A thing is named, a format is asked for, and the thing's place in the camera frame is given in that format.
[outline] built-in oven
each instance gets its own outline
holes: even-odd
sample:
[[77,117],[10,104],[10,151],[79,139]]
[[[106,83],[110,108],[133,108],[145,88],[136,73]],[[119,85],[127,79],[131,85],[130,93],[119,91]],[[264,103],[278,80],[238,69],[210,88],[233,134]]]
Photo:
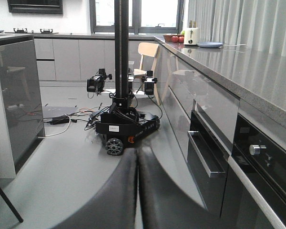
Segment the built-in oven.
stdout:
[[286,151],[240,114],[221,218],[239,229],[286,229]]
[[187,164],[189,170],[205,208],[220,217],[229,154],[195,110],[191,114],[188,137]]

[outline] stove burner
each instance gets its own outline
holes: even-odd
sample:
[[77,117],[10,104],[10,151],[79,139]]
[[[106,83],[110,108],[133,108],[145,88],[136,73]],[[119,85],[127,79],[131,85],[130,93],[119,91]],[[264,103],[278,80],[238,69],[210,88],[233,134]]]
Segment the stove burner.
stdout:
[[25,28],[25,29],[18,29],[16,30],[16,28],[14,28],[14,32],[15,33],[28,33],[28,29]]
[[49,33],[53,33],[53,29],[40,29],[40,32],[49,34]]

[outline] oven handle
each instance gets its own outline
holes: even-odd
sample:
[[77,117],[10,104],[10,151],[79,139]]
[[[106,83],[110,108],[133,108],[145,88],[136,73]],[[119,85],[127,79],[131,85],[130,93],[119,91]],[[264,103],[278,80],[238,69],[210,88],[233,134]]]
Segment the oven handle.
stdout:
[[190,143],[191,145],[193,146],[195,152],[197,153],[201,163],[203,164],[204,166],[204,169],[206,171],[206,173],[208,174],[209,178],[217,178],[217,177],[224,177],[225,176],[225,171],[214,171],[212,170],[210,167],[210,165],[208,164],[208,161],[204,158],[203,154],[201,153],[201,151],[199,150],[197,144],[195,143],[200,141],[199,138],[196,138],[195,141],[194,141],[194,137],[197,136],[199,134],[199,131],[188,131],[187,132],[187,135],[189,137],[189,140],[190,140]]
[[233,171],[235,172],[237,177],[240,179],[244,187],[247,189],[247,191],[250,193],[250,195],[252,196],[256,204],[265,214],[267,219],[270,221],[272,226],[275,229],[286,229],[286,226],[283,224],[281,219],[273,211],[273,209],[270,207],[270,205],[267,203],[264,197],[259,193],[256,187],[252,184],[250,179],[247,177],[247,175],[242,171],[242,169],[239,167],[237,162],[231,156],[229,156],[228,158],[228,164],[233,169]]

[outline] window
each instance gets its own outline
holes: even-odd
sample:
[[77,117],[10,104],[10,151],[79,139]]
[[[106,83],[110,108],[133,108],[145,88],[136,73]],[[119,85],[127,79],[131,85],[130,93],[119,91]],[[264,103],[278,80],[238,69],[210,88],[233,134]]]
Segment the window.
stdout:
[[[178,33],[183,0],[128,0],[129,32]],[[90,1],[91,32],[114,32],[114,0]]]

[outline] gray countertop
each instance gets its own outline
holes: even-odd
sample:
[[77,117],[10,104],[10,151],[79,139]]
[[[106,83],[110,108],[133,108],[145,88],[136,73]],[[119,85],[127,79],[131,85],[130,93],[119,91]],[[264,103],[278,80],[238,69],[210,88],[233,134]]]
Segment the gray countertop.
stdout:
[[[49,38],[49,39],[89,39],[89,40],[114,40],[114,34],[79,34],[79,33],[55,33],[55,34],[41,34],[41,33],[0,33],[0,39],[10,39],[19,36],[34,36],[34,38]],[[130,34],[131,41],[154,41],[154,34]]]
[[156,41],[286,128],[286,57],[246,47],[201,48]]

